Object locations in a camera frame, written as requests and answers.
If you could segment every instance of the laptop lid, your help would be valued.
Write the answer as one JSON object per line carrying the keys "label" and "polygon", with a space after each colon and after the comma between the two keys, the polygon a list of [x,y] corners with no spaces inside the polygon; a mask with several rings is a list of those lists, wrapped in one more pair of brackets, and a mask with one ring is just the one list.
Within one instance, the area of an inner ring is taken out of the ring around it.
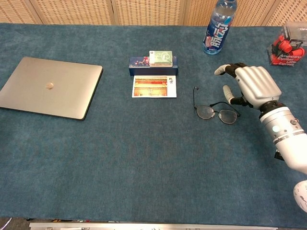
{"label": "laptop lid", "polygon": [[0,107],[85,119],[102,66],[24,57],[0,91]]}

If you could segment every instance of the woven panel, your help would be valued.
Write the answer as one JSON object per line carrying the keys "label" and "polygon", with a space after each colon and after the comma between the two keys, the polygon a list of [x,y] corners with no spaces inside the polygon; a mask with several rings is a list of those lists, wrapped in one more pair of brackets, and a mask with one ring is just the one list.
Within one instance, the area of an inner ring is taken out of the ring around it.
{"label": "woven panel", "polygon": [[208,25],[216,0],[189,0],[184,25]]}
{"label": "woven panel", "polygon": [[185,0],[112,0],[120,25],[181,25]]}
{"label": "woven panel", "polygon": [[[189,0],[186,25],[206,26],[210,21],[211,13],[216,0]],[[234,26],[261,25],[266,14],[275,0],[237,0],[238,8],[233,22]]]}
{"label": "woven panel", "polygon": [[45,24],[114,24],[110,0],[31,0]]}
{"label": "woven panel", "polygon": [[287,21],[307,21],[307,0],[281,0],[266,25],[282,26]]}
{"label": "woven panel", "polygon": [[0,0],[0,23],[39,23],[23,0]]}
{"label": "woven panel", "polygon": [[237,0],[233,26],[260,26],[275,0]]}

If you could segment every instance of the eyeglasses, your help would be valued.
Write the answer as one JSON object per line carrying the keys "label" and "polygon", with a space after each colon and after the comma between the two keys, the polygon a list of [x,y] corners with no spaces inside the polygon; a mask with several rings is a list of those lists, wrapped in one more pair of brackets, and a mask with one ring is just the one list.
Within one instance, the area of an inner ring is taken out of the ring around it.
{"label": "eyeglasses", "polygon": [[[236,122],[237,117],[241,116],[241,114],[238,112],[238,110],[236,110],[234,107],[232,107],[230,104],[228,104],[226,102],[217,102],[217,103],[211,104],[209,106],[207,106],[207,105],[196,106],[194,98],[195,98],[195,90],[198,90],[198,89],[199,89],[198,87],[194,87],[194,89],[193,89],[193,104],[194,104],[194,109],[196,109],[196,113],[200,118],[207,120],[207,119],[214,117],[215,113],[218,113],[219,118],[221,119],[221,121],[223,123],[231,125],[234,122]],[[229,105],[231,108],[234,109],[234,111],[228,110],[228,109],[215,111],[213,109],[213,106],[215,106],[219,103],[224,103],[224,104]]]}

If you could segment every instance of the box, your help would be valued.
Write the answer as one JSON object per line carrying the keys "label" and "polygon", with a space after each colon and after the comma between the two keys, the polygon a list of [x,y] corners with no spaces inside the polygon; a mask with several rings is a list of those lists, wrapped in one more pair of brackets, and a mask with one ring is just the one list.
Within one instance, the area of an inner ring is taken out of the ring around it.
{"label": "box", "polygon": [[287,22],[268,47],[271,65],[294,66],[307,50],[307,23]]}
{"label": "box", "polygon": [[149,57],[130,57],[129,61],[130,76],[134,75],[177,75],[177,57],[173,56],[172,67],[150,67]]}
{"label": "box", "polygon": [[173,52],[172,51],[149,51],[149,66],[150,67],[172,67]]}

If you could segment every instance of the white robotic arm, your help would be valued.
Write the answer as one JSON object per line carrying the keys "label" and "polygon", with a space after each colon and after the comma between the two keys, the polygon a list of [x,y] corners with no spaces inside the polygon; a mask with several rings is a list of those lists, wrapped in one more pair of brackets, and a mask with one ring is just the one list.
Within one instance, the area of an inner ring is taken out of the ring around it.
{"label": "white robotic arm", "polygon": [[282,92],[267,70],[236,63],[222,65],[214,72],[215,75],[224,73],[235,78],[243,95],[234,97],[225,85],[223,91],[227,101],[260,110],[260,121],[286,164],[307,174],[307,135],[289,108],[278,102]]}

